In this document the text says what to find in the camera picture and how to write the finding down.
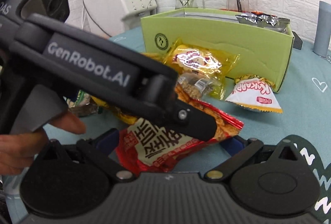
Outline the person's left hand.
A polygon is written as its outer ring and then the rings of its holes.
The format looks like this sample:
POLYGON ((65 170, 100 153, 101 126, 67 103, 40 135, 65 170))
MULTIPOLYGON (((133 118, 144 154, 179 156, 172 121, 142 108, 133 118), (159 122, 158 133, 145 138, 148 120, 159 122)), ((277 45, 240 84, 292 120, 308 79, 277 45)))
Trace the person's left hand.
MULTIPOLYGON (((73 134, 86 133, 85 124, 73 113, 67 111, 50 122, 50 125, 73 134)), ((30 167, 34 156, 48 143, 45 130, 32 133, 1 135, 1 175, 20 175, 30 167)))

